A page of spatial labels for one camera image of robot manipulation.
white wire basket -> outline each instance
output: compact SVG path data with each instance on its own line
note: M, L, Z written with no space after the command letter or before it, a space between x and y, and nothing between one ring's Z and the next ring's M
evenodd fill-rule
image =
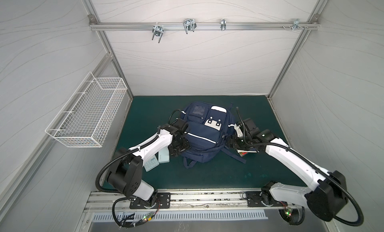
M75 92L45 130L66 147L102 147L127 91L122 78L95 78L91 72L90 75L87 78L92 80L85 78L79 86L85 90ZM75 103L66 110L70 101Z

small box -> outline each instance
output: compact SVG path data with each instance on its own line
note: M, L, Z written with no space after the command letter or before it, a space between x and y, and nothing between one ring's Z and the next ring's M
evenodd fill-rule
M168 147L164 147L159 151L159 163L169 162L169 150Z
M155 168L156 166L158 166L160 163L158 162L158 160L156 159L156 155L152 156L145 164L144 164L144 168L145 168L145 171L148 172L150 171L151 169Z

ventilation slot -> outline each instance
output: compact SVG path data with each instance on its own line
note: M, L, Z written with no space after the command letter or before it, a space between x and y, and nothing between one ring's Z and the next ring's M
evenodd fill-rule
M142 217L147 215L149 211L136 212L134 220L127 220L128 222L139 221ZM118 212L116 217L122 220L131 215L132 212ZM152 221L192 221L192 220L255 220L255 219L268 219L265 216L263 209L252 210L196 210L196 211L159 211ZM93 216L92 222L113 222L112 213L109 212L96 212Z

mounting plate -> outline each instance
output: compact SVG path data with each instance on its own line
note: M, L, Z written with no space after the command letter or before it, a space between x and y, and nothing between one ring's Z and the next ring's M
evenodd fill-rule
M157 193L157 199L160 200L161 209L169 209L170 206L170 193ZM159 206L158 202L152 208L146 208L142 204L142 199L137 198L132 201L129 205L130 209L157 209Z
M243 195L246 195L248 207L279 207L282 206L280 202L274 203L272 206L266 206L262 203L260 196L261 191L246 191Z

metal hook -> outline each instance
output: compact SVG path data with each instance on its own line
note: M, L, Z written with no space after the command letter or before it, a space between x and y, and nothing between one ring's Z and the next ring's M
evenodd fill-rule
M183 21L183 25L184 25L185 33L188 34L188 29L190 29L192 32L195 32L195 28L196 28L195 19L186 19L185 21Z
M152 32L153 32L153 35L152 35L152 40L155 36L160 36L159 37L159 42L160 43L160 40L161 40L161 37L164 33L164 30L161 26L158 26L158 25L155 25L153 28L152 28Z
M221 30L225 31L227 28L227 21L225 19L221 19L220 25L221 25Z

